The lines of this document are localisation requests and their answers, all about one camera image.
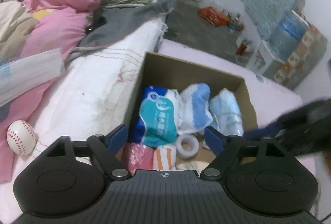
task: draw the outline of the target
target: gray blanket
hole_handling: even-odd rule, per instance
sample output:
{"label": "gray blanket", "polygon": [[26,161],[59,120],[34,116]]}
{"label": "gray blanket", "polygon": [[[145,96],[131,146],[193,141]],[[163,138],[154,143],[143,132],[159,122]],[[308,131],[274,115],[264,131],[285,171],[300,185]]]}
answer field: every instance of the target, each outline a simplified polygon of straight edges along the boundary
{"label": "gray blanket", "polygon": [[153,0],[147,5],[126,8],[104,8],[102,16],[106,24],[83,38],[68,56],[70,61],[83,53],[112,45],[139,28],[144,22],[161,14],[170,13],[177,0]]}

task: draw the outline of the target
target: orange stripe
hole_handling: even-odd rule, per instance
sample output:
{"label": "orange stripe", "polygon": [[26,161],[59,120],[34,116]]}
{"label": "orange stripe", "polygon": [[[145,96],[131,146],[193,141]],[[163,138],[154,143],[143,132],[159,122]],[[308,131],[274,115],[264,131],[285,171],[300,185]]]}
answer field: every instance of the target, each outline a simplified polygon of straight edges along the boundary
{"label": "orange stripe", "polygon": [[171,149],[167,148],[167,159],[168,159],[168,166],[169,170],[171,169]]}
{"label": "orange stripe", "polygon": [[163,170],[163,166],[162,166],[162,161],[161,161],[161,152],[160,150],[156,150],[156,158],[158,159],[158,169],[159,170]]}

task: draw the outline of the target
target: gray floor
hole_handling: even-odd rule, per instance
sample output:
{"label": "gray floor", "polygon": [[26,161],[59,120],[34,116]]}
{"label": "gray floor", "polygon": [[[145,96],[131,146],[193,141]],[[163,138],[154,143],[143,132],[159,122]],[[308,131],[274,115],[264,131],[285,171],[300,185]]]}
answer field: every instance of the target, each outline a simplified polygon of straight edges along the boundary
{"label": "gray floor", "polygon": [[236,61],[236,40],[239,33],[230,33],[226,26],[214,27],[198,15],[198,10],[198,2],[178,0],[175,9],[168,16],[169,29],[164,38],[240,64]]}

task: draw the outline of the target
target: orange package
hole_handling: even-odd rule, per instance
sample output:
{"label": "orange package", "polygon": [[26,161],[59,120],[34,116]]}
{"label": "orange package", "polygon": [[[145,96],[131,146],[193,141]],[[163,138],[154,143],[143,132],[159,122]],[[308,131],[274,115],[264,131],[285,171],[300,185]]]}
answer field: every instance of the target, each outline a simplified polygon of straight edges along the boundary
{"label": "orange package", "polygon": [[226,26],[231,21],[231,19],[228,18],[223,12],[218,11],[212,6],[200,9],[198,14],[215,27]]}

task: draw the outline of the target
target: roll of tape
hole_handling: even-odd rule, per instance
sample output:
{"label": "roll of tape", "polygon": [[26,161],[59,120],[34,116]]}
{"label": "roll of tape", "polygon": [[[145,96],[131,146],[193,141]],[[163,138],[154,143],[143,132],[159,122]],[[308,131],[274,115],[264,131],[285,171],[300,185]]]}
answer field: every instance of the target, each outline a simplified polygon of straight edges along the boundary
{"label": "roll of tape", "polygon": [[[187,144],[190,150],[185,150],[183,144]],[[180,159],[194,157],[199,151],[199,141],[191,134],[180,135],[176,141],[177,156]]]}

